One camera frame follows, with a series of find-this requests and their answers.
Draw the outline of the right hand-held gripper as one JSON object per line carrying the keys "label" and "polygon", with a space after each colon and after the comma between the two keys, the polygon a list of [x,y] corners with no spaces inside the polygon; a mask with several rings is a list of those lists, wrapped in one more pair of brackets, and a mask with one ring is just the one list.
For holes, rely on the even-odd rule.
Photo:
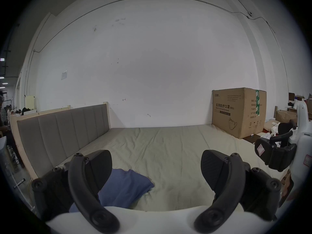
{"label": "right hand-held gripper", "polygon": [[312,122],[306,103],[297,105],[297,124],[292,119],[279,123],[278,136],[258,138],[255,153],[270,169],[282,172],[289,167],[292,191],[299,190],[312,167]]}

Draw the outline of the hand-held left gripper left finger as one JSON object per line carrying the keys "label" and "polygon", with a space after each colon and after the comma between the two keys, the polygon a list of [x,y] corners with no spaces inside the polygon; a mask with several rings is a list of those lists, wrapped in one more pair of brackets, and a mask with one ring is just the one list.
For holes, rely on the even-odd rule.
{"label": "hand-held left gripper left finger", "polygon": [[105,234],[116,233],[119,220],[101,205],[98,196],[112,172],[110,151],[97,150],[86,157],[75,153],[64,165],[64,168],[55,167],[32,181],[38,217],[43,221],[52,220],[69,213],[75,204],[96,230]]}

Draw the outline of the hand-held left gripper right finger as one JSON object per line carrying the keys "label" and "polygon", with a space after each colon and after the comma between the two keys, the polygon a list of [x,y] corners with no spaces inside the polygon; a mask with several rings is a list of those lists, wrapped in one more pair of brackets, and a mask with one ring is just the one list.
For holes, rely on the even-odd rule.
{"label": "hand-held left gripper right finger", "polygon": [[201,172],[215,196],[212,205],[194,222],[198,232],[212,233],[219,229],[238,204],[244,212],[261,220],[276,219],[281,181],[258,167],[251,168],[238,153],[228,156],[216,150],[205,150]]}

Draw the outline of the person's right hand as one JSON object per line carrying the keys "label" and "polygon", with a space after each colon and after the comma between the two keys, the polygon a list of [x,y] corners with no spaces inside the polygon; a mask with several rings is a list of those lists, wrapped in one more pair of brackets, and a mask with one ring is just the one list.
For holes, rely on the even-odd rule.
{"label": "person's right hand", "polygon": [[291,171],[288,170],[286,175],[284,176],[284,178],[282,179],[282,181],[284,182],[283,187],[281,189],[281,193],[280,196],[282,199],[284,199],[285,201],[291,201],[294,198],[297,197],[298,194],[298,190],[297,189],[290,189],[291,187]]}

